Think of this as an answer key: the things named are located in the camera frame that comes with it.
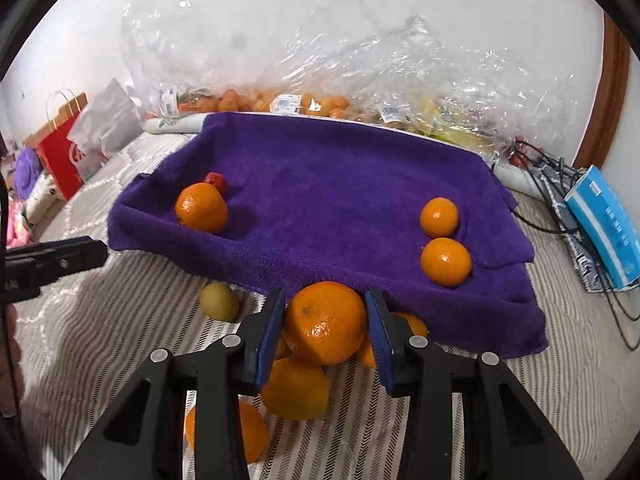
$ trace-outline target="purple cloth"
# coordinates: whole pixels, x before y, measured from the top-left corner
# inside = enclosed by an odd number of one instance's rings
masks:
[[[220,236],[180,226],[175,200],[209,171],[226,176]],[[420,269],[429,238],[418,217],[445,196],[460,212],[456,240],[471,276],[443,288]],[[533,248],[516,205],[477,155],[357,123],[215,114],[202,133],[140,174],[116,200],[109,244],[162,254],[187,272],[287,297],[334,280],[384,290],[392,310],[422,318],[435,341],[503,357],[546,348],[545,316],[524,262]]]
[[[34,150],[24,148],[15,159],[14,187],[20,200],[27,200],[38,177],[42,164]]]

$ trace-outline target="striped fabric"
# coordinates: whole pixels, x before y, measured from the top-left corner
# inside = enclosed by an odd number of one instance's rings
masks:
[[[139,172],[152,171],[188,136],[147,134],[113,159],[53,221],[43,240],[89,235],[106,240],[106,216],[118,193]],[[539,202],[518,196],[520,211],[549,224]],[[549,348],[509,361],[560,434],[585,478],[602,480],[640,430],[640,352],[629,353],[604,298],[586,294],[558,237],[522,226],[536,247],[528,267],[547,318]],[[34,461],[49,480],[65,465],[136,367],[158,347],[182,354],[205,348],[236,324],[205,318],[198,294],[206,280],[168,260],[135,251],[111,253],[102,269],[59,280],[36,300],[18,305],[26,394],[23,424]],[[264,298],[238,290],[242,314]],[[629,305],[635,300],[635,306]],[[632,292],[629,310],[638,308]],[[633,326],[623,322],[630,338]],[[449,352],[462,353],[448,348]],[[376,373],[354,360],[328,369],[330,406],[323,420],[285,422],[264,415],[271,443],[250,477],[395,479],[408,413],[391,399]],[[194,392],[188,396],[193,405]],[[452,478],[463,477],[462,402],[456,396]],[[186,450],[184,477],[193,477]]]

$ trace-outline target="blue tissue pack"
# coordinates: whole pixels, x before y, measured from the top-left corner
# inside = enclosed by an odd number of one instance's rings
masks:
[[[595,166],[591,166],[564,198],[591,238],[614,288],[640,276],[638,232],[624,206]]]

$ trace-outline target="clear plastic bag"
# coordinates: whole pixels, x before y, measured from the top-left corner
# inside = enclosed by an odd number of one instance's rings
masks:
[[[193,19],[188,0],[178,9],[130,6],[122,31],[136,88],[154,115],[254,111],[355,120],[487,159],[510,156],[516,136],[553,152],[574,122],[570,78],[544,81],[509,50],[446,48],[421,16],[382,29],[365,0],[327,0],[260,75],[240,70],[228,52],[216,54],[215,32]]]

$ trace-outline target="wooden door frame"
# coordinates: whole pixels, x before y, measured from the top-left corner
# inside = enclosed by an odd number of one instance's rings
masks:
[[[616,24],[604,12],[602,72],[589,124],[574,159],[574,167],[601,168],[618,129],[625,103],[630,47]]]

